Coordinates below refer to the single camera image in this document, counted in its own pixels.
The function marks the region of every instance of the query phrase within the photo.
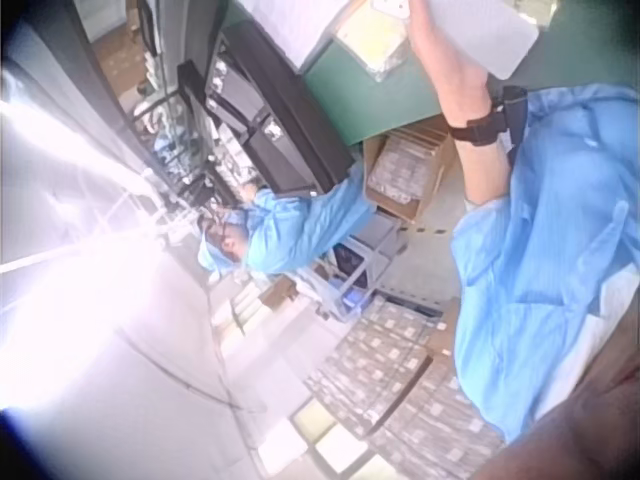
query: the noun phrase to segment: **workbench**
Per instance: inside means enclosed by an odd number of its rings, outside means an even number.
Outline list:
[[[627,3],[559,0],[548,30],[508,83],[530,90],[592,82],[637,88],[633,45],[637,27]],[[241,17],[232,5],[227,23]],[[331,42],[304,77],[349,145],[440,112],[435,92],[414,57],[376,83],[349,53]]]

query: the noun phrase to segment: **blue lab coat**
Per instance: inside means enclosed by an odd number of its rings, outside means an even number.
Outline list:
[[[532,423],[543,385],[597,313],[603,282],[640,265],[639,178],[634,91],[531,93],[509,196],[456,227],[460,385],[507,441]]]
[[[358,162],[347,179],[325,195],[276,198],[271,190],[260,190],[245,210],[249,250],[244,265],[267,274],[295,270],[357,233],[375,211],[364,197],[363,177],[363,165]],[[204,237],[198,260],[221,274],[233,267]]]

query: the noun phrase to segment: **black machine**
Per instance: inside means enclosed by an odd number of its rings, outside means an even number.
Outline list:
[[[215,152],[218,130],[228,127],[234,145],[237,141],[277,195],[328,192],[348,175],[351,154],[259,25],[244,20],[221,28],[227,6],[227,1],[190,1],[186,61],[178,66],[180,95],[204,144]],[[233,188],[225,188],[210,163],[206,170],[223,203],[233,203]]]

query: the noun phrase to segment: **paper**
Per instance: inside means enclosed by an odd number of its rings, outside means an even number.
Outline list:
[[[300,69],[349,0],[240,0]]]

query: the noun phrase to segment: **black wrist strap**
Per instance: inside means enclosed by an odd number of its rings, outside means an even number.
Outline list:
[[[498,135],[506,131],[507,121],[502,107],[492,109],[485,117],[469,120],[466,127],[449,127],[449,132],[454,140],[469,142],[476,147],[495,143],[498,140]]]
[[[503,89],[502,101],[487,116],[470,120],[463,128],[449,126],[449,132],[455,140],[482,147],[495,143],[499,134],[509,130],[515,155],[515,149],[524,137],[527,111],[527,91],[507,86]]]

